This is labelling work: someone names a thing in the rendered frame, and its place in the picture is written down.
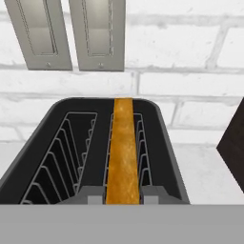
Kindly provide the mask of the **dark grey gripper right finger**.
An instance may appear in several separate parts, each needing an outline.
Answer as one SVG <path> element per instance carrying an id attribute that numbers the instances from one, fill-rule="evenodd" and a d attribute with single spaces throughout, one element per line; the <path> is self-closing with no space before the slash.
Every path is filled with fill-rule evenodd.
<path id="1" fill-rule="evenodd" d="M 169 195 L 163 186 L 142 186 L 141 203 L 143 205 L 185 204 L 185 201 Z"/>

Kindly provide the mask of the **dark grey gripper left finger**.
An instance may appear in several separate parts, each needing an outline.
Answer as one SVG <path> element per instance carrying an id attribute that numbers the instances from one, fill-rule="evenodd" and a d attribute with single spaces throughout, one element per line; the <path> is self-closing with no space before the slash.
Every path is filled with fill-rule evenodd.
<path id="1" fill-rule="evenodd" d="M 65 205 L 103 205 L 104 203 L 104 186 L 83 186 L 77 195 L 61 201 L 61 204 Z"/>

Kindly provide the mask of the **golden brown bread slice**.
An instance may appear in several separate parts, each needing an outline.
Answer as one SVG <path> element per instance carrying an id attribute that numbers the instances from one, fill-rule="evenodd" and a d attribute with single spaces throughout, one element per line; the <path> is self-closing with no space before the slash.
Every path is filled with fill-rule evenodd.
<path id="1" fill-rule="evenodd" d="M 131 98 L 116 98 L 114 100 L 106 204 L 139 204 Z"/>

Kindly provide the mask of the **black toaster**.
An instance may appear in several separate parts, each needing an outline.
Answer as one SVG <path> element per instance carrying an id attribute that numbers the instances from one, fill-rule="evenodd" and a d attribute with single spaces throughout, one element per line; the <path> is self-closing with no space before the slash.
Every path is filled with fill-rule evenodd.
<path id="1" fill-rule="evenodd" d="M 187 204 L 160 109 L 145 99 L 132 105 L 139 202 L 142 186 L 163 186 Z M 0 204 L 61 204 L 83 186 L 104 186 L 106 202 L 113 107 L 111 98 L 55 103 L 0 179 Z"/>

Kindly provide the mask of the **grey cupboard door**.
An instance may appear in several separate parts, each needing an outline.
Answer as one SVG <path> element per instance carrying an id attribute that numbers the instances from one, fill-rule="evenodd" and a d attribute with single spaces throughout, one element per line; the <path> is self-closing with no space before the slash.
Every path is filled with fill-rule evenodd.
<path id="1" fill-rule="evenodd" d="M 27 68 L 71 71 L 61 0 L 4 0 Z"/>
<path id="2" fill-rule="evenodd" d="M 81 71 L 123 71 L 126 0 L 69 0 Z"/>

